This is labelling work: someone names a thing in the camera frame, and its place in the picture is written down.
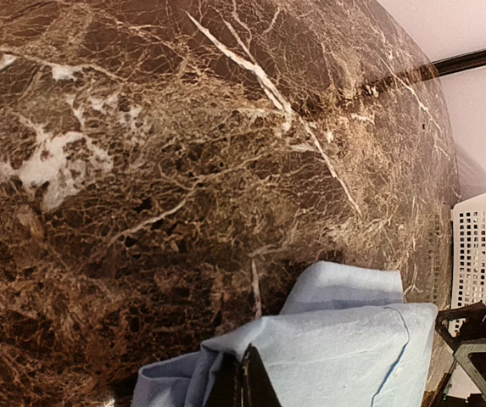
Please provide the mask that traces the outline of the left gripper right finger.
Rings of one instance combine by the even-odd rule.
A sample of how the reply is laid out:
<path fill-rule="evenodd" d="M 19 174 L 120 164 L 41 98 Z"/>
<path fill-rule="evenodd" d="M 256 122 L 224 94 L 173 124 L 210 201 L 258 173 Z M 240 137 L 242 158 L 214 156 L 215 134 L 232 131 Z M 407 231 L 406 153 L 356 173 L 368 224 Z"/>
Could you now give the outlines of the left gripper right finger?
<path fill-rule="evenodd" d="M 244 407 L 281 407 L 258 349 L 250 344 L 241 368 L 241 402 Z"/>

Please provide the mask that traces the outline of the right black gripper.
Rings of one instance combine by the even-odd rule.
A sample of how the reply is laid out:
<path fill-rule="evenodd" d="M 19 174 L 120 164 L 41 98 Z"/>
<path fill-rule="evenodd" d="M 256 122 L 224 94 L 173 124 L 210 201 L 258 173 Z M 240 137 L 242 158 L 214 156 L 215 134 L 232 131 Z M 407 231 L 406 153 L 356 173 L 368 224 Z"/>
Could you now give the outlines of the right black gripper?
<path fill-rule="evenodd" d="M 455 335 L 450 333 L 451 322 L 460 323 Z M 455 361 L 486 400 L 486 305 L 475 303 L 440 311 L 435 331 L 454 352 Z"/>

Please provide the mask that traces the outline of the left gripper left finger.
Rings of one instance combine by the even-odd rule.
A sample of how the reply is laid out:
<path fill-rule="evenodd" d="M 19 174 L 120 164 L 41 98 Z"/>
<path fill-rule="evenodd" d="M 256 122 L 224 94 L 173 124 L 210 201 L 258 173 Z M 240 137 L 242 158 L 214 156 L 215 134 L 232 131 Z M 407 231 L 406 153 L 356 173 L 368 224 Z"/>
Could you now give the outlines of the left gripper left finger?
<path fill-rule="evenodd" d="M 207 407 L 241 407 L 241 365 L 232 354 L 223 356 L 221 366 L 215 375 Z"/>

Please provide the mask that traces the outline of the light blue long sleeve shirt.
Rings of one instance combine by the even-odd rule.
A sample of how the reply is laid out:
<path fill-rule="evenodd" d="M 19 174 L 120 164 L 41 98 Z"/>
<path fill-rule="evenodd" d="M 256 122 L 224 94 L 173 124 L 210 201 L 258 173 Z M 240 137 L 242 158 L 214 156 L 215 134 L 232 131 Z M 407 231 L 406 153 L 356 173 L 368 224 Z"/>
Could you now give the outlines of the light blue long sleeve shirt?
<path fill-rule="evenodd" d="M 282 406 L 418 406 L 433 348 L 434 304 L 407 304 L 397 271 L 320 261 L 277 315 L 145 365 L 135 406 L 206 406 L 225 354 L 255 346 Z"/>

